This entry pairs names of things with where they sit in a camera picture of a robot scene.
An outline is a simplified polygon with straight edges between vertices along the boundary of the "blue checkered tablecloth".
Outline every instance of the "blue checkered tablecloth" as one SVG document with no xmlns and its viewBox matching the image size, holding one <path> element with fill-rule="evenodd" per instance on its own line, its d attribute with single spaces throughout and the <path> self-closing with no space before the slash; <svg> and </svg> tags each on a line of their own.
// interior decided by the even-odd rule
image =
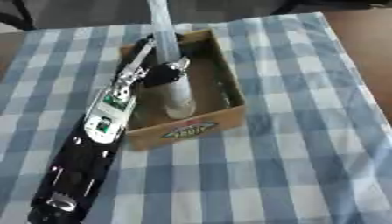
<svg viewBox="0 0 392 224">
<path fill-rule="evenodd" d="M 212 27 L 246 96 L 243 126 L 124 143 L 85 223 L 392 222 L 392 132 L 321 13 Z M 25 223 L 46 166 L 147 24 L 32 31 L 0 84 L 0 223 Z"/>
</svg>

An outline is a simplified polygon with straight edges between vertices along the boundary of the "open cardboard box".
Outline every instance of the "open cardboard box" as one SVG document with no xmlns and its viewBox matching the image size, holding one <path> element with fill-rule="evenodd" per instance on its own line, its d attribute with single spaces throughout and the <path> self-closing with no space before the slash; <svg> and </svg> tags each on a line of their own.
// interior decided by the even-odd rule
<svg viewBox="0 0 392 224">
<path fill-rule="evenodd" d="M 144 89 L 126 131 L 135 150 L 146 150 L 185 138 L 242 124 L 245 101 L 238 82 L 210 30 L 184 34 L 179 43 L 181 51 L 190 58 L 188 77 L 196 112 L 183 120 L 173 120 L 165 113 L 158 89 Z M 132 46 L 124 46 L 124 56 Z"/>
</svg>

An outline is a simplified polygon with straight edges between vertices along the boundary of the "table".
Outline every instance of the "table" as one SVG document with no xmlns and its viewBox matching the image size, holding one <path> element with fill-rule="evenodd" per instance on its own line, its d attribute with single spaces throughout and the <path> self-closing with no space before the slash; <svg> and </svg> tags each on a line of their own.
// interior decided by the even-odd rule
<svg viewBox="0 0 392 224">
<path fill-rule="evenodd" d="M 392 9 L 327 12 L 325 16 L 392 123 Z M 25 34 L 0 34 L 0 79 Z"/>
<path fill-rule="evenodd" d="M 324 17 L 312 13 L 210 25 L 247 97 L 246 125 L 146 152 L 124 147 L 87 223 L 392 219 L 387 201 L 392 130 Z M 15 75 L 6 77 L 0 95 L 6 111 L 0 222 L 23 222 L 15 212 L 28 212 L 39 175 L 59 147 L 53 141 L 69 133 L 92 88 L 106 83 L 117 47 L 140 39 L 149 28 L 135 24 L 29 35 L 10 69 Z M 35 46 L 39 54 L 32 51 Z M 67 101 L 70 97 L 78 101 Z"/>
</svg>

